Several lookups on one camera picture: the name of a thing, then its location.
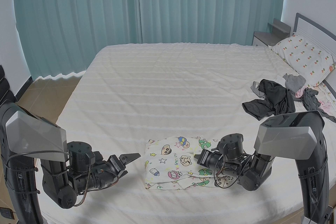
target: star print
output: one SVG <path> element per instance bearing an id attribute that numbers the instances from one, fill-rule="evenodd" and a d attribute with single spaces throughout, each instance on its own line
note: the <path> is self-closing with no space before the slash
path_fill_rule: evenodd
<path id="1" fill-rule="evenodd" d="M 166 159 L 160 159 L 160 163 L 166 163 Z"/>

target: pink cloth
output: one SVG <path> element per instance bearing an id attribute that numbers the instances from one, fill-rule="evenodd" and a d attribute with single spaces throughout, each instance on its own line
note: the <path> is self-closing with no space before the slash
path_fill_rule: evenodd
<path id="1" fill-rule="evenodd" d="M 303 92 L 305 90 L 305 88 L 308 88 L 306 85 L 303 85 L 301 89 L 299 89 L 296 93 L 295 93 L 295 97 L 296 98 L 301 98 L 301 96 L 303 95 Z"/>
<path id="2" fill-rule="evenodd" d="M 331 103 L 330 103 L 329 101 L 326 102 L 326 103 L 324 103 L 323 101 L 319 101 L 319 102 L 321 103 L 320 108 L 321 108 L 324 112 L 328 113 L 329 110 L 330 110 L 330 107 L 331 107 Z"/>

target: white pillow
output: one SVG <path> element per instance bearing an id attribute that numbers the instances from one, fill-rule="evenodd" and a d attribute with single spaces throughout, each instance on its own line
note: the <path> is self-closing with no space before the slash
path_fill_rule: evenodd
<path id="1" fill-rule="evenodd" d="M 317 87 L 335 69 L 330 54 L 297 33 L 270 48 L 307 80 L 308 87 Z"/>

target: bed sheet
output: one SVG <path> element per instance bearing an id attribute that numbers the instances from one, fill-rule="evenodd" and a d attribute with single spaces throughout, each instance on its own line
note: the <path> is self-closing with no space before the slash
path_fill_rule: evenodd
<path id="1" fill-rule="evenodd" d="M 258 121 L 241 103 L 256 98 L 253 81 L 297 75 L 268 48 L 212 44 L 127 44 L 101 50 L 71 95 L 57 124 L 67 141 L 84 141 L 109 155 L 139 152 L 149 139 L 170 136 L 220 139 L 244 135 L 254 151 Z M 296 103 L 297 111 L 305 111 Z M 336 125 L 325 120 L 331 186 L 336 177 Z M 276 158 L 271 176 L 254 192 L 229 189 L 145 189 L 145 159 L 127 166 L 116 186 L 91 192 L 64 210 L 39 195 L 48 223 L 271 223 L 302 207 L 294 160 Z M 41 169 L 36 175 L 42 189 Z"/>

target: gray nightstand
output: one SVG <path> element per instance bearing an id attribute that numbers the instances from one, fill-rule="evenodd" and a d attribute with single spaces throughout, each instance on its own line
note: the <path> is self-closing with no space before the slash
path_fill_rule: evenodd
<path id="1" fill-rule="evenodd" d="M 254 32 L 252 46 L 274 46 L 281 40 L 289 37 L 291 27 L 278 19 L 274 19 L 273 23 L 268 23 L 267 28 L 271 32 Z"/>

